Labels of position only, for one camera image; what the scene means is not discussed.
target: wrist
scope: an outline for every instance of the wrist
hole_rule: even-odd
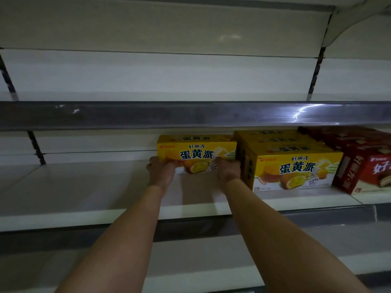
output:
[[[165,190],[163,187],[156,185],[156,184],[149,184],[147,187],[147,192],[154,193],[159,198],[163,198],[163,196],[166,194],[167,190]]]
[[[237,180],[237,179],[240,180],[240,176],[238,176],[237,174],[228,174],[226,177],[224,177],[223,183],[227,184],[227,183],[229,183],[233,180]]]

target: forearm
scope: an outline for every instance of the forearm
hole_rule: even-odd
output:
[[[239,179],[227,183],[232,215],[272,292],[368,292],[319,242],[259,199]]]
[[[141,292],[163,191],[150,186],[92,246],[57,292]]]

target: yellow packaging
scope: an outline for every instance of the yellow packaging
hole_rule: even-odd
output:
[[[297,130],[237,130],[234,132],[233,136],[238,143],[236,159],[241,162],[242,170],[246,157],[246,146],[251,142],[316,142],[315,139],[307,135],[302,135],[301,133],[298,133]]]
[[[178,162],[176,173],[214,172],[216,157],[235,159],[236,154],[231,135],[161,135],[157,147],[160,161]]]
[[[342,152],[320,142],[250,143],[242,179],[253,191],[330,187]]]

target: white wall panel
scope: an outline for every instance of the white wall panel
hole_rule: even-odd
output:
[[[391,100],[391,60],[325,58],[313,101]]]
[[[3,48],[316,57],[329,12],[127,0],[0,0]]]
[[[390,45],[391,15],[375,15],[343,32],[325,57],[391,60]]]
[[[0,166],[40,164],[27,132],[0,132]]]
[[[11,101],[11,94],[8,91],[7,84],[0,74],[0,101]]]
[[[20,100],[305,100],[316,59],[1,51]]]
[[[297,127],[225,127],[162,128],[143,130],[62,130],[37,131],[35,136],[42,153],[155,151],[162,134],[233,134],[241,129],[296,129]]]
[[[35,154],[27,132],[0,132],[0,155]]]
[[[0,231],[112,223],[148,184],[147,161],[41,166],[0,194]],[[275,209],[360,204],[335,188],[257,192]],[[230,214],[216,173],[175,175],[160,219]]]

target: snack box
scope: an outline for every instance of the snack box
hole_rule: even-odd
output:
[[[250,143],[242,179],[253,191],[329,187],[342,155],[320,142]]]
[[[236,159],[241,162],[243,170],[246,156],[246,145],[251,142],[312,142],[313,138],[302,135],[297,130],[237,130],[233,134],[237,141]]]
[[[333,184],[349,194],[391,190],[391,146],[350,147]]]
[[[160,161],[177,161],[176,173],[214,172],[216,157],[235,159],[236,155],[232,135],[161,135],[157,148]]]
[[[332,138],[356,138],[371,140],[381,139],[387,133],[375,130],[373,128],[359,126],[341,126],[341,127],[299,127],[298,131],[308,134],[317,141],[330,141]]]
[[[309,135],[317,141],[321,141],[323,136],[328,134],[336,134],[340,137],[345,137],[347,133],[362,133],[376,131],[373,128],[360,126],[321,126],[321,127],[298,127],[298,132]]]

